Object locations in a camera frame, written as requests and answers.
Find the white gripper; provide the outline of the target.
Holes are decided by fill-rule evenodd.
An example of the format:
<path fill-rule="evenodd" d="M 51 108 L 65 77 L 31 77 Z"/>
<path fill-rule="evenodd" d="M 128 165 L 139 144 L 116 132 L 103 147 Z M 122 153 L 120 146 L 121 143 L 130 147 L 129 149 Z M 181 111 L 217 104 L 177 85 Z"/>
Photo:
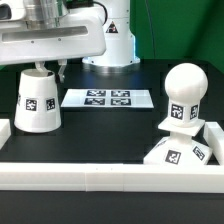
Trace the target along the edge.
<path fill-rule="evenodd" d="M 0 0 L 0 65 L 36 62 L 48 76 L 43 61 L 59 60 L 63 83 L 66 59 L 105 52 L 105 20 L 100 6 L 69 9 L 66 0 Z"/>

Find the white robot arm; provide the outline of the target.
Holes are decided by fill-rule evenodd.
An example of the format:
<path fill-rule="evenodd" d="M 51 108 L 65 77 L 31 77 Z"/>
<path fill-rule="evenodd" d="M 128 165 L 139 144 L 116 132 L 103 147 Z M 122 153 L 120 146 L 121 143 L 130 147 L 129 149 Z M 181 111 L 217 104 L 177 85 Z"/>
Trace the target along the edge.
<path fill-rule="evenodd" d="M 33 63 L 47 76 L 69 59 L 119 70 L 139 62 L 130 31 L 130 0 L 0 0 L 0 65 Z"/>

